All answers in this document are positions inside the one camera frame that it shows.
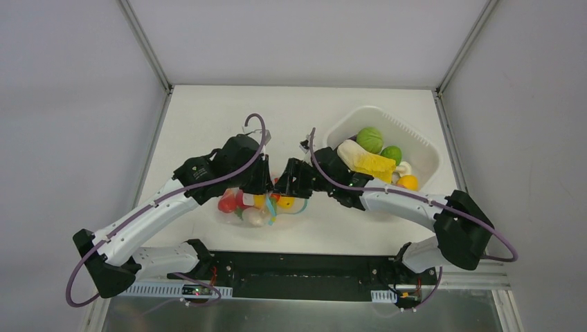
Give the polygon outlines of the clear zip top bag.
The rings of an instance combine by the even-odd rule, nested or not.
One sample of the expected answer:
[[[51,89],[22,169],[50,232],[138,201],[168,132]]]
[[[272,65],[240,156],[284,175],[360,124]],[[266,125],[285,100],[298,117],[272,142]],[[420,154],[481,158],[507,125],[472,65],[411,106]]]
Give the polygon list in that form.
[[[284,215],[301,214],[308,199],[283,196],[274,192],[245,194],[238,187],[227,189],[217,202],[222,222],[245,228],[273,225]]]

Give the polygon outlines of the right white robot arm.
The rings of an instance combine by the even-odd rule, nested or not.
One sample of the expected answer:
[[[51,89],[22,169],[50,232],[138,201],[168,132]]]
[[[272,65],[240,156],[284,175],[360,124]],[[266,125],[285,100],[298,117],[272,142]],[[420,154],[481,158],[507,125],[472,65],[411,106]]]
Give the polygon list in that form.
[[[324,192],[346,208],[391,214],[433,232],[426,240],[401,247],[392,266],[396,280],[411,283],[436,266],[478,267],[494,227],[467,193],[420,194],[350,170],[331,148],[319,149],[314,156],[311,161],[290,158],[275,192],[300,199]]]

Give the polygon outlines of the red apple toy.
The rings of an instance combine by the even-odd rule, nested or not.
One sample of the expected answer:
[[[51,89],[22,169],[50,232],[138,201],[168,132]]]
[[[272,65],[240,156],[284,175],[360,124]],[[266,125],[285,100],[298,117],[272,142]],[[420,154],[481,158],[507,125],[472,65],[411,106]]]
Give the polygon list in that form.
[[[234,213],[237,209],[237,202],[233,190],[228,189],[219,199],[217,209],[225,214]]]

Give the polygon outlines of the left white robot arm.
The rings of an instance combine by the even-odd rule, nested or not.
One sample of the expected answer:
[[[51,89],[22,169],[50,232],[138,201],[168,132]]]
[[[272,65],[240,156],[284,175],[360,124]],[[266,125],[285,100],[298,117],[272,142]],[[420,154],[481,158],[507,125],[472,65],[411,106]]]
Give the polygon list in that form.
[[[153,196],[118,221],[96,232],[75,233],[74,244],[98,295],[115,297],[140,279],[172,273],[206,278],[212,256],[201,240],[161,248],[144,244],[175,219],[234,187],[252,194],[271,187],[262,146],[245,134],[229,138],[205,156],[187,159]]]

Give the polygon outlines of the yellow orange mango toy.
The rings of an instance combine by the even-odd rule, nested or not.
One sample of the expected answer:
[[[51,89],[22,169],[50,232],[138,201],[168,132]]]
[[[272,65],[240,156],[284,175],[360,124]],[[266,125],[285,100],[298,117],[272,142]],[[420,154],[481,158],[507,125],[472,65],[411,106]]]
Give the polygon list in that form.
[[[266,207],[266,196],[264,194],[253,195],[253,206],[259,210],[263,210]]]

